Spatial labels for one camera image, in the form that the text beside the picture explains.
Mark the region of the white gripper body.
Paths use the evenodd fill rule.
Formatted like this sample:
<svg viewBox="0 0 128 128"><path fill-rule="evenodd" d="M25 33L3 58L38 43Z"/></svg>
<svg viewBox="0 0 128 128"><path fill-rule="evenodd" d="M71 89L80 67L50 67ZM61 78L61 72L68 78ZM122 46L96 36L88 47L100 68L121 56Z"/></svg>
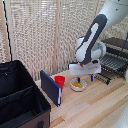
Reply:
<svg viewBox="0 0 128 128"><path fill-rule="evenodd" d="M94 60L84 66L73 63L69 65L69 70L71 75L96 74L101 72L101 65L99 60Z"/></svg>

